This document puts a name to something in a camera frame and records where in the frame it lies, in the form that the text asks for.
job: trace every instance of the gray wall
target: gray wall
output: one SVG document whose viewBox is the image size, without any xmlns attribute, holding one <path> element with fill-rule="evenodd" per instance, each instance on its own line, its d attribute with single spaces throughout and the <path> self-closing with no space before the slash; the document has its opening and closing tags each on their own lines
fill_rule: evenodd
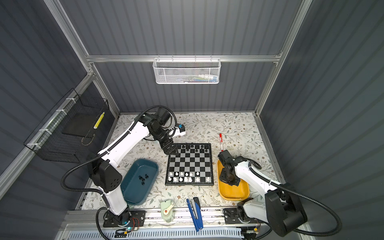
<svg viewBox="0 0 384 240">
<path fill-rule="evenodd" d="M 0 1 L 0 173 L 52 107 L 85 76 L 41 1 Z M 0 200 L 1 239 L 53 239 L 79 193 L 60 187 L 73 164 L 32 159 Z M 84 186 L 85 170 L 68 179 Z"/>
<path fill-rule="evenodd" d="M 61 1 L 90 55 L 275 55 L 299 0 Z M 149 63 L 97 63 L 121 112 L 254 110 L 273 63 L 223 63 L 220 83 L 159 85 Z"/>
<path fill-rule="evenodd" d="M 0 1 L 0 174 L 85 76 L 43 1 Z"/>
<path fill-rule="evenodd" d="M 218 84 L 157 84 L 152 63 L 97 63 L 121 112 L 255 110 L 273 63 L 222 63 Z"/>
<path fill-rule="evenodd" d="M 315 1 L 261 114 L 286 180 L 342 218 L 328 239 L 382 238 L 383 9 Z M 313 230 L 334 227 L 305 204 Z"/>
</svg>

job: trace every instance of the yellow marker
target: yellow marker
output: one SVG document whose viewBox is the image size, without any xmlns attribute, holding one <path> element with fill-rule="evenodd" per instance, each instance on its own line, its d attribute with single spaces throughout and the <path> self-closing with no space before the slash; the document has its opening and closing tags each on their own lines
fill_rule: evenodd
<svg viewBox="0 0 384 240">
<path fill-rule="evenodd" d="M 94 129 L 97 129 L 97 128 L 99 127 L 99 125 L 100 125 L 100 123 L 101 123 L 101 120 L 102 120 L 103 117 L 104 117 L 104 113 L 105 113 L 105 112 L 103 112 L 103 113 L 101 114 L 101 116 L 99 117 L 99 120 L 97 120 L 95 126 L 93 126 Z"/>
</svg>

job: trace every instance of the white mesh basket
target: white mesh basket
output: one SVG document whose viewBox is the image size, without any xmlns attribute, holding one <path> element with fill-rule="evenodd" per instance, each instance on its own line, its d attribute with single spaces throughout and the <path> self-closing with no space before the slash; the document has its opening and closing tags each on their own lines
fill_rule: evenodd
<svg viewBox="0 0 384 240">
<path fill-rule="evenodd" d="M 217 84 L 221 62 L 208 61 L 170 61 L 155 58 L 153 70 L 159 84 Z"/>
</svg>

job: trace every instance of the blue stapler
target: blue stapler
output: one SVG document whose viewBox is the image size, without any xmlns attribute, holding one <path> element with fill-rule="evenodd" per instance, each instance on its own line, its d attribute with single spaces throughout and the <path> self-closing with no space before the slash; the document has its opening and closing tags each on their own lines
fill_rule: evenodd
<svg viewBox="0 0 384 240">
<path fill-rule="evenodd" d="M 203 219 L 201 218 L 199 199 L 197 197 L 194 197 L 192 204 L 189 202 L 189 199 L 187 199 L 187 205 L 189 208 L 189 212 L 191 213 L 191 217 L 192 217 L 193 224 L 195 225 L 195 229 L 198 232 L 199 229 L 203 228 Z"/>
</svg>

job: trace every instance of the table surface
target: table surface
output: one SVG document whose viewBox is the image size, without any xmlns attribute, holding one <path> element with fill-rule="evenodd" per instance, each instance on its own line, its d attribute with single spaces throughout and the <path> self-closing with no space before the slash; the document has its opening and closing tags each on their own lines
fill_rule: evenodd
<svg viewBox="0 0 384 240">
<path fill-rule="evenodd" d="M 157 179 L 142 205 L 131 208 L 159 208 L 160 202 L 172 199 L 175 207 L 186 207 L 186 198 L 198 197 L 202 207 L 234 206 L 237 201 L 224 200 L 218 192 L 217 155 L 220 152 L 219 133 L 222 133 L 223 146 L 232 156 L 242 155 L 254 159 L 262 166 L 261 172 L 276 180 L 264 143 L 256 126 L 252 113 L 190 113 L 175 114 L 178 123 L 185 125 L 186 134 L 174 138 L 176 143 L 211 143 L 214 186 L 165 186 L 168 156 L 159 143 L 141 140 L 123 158 L 118 167 L 124 177 L 132 163 L 140 158 L 148 159 L 159 165 Z M 119 137 L 133 122 L 136 115 L 121 115 L 110 142 Z M 250 197 L 264 201 L 263 196 L 250 187 Z M 88 192 L 81 209 L 99 209 L 105 206 L 99 194 Z"/>
</svg>

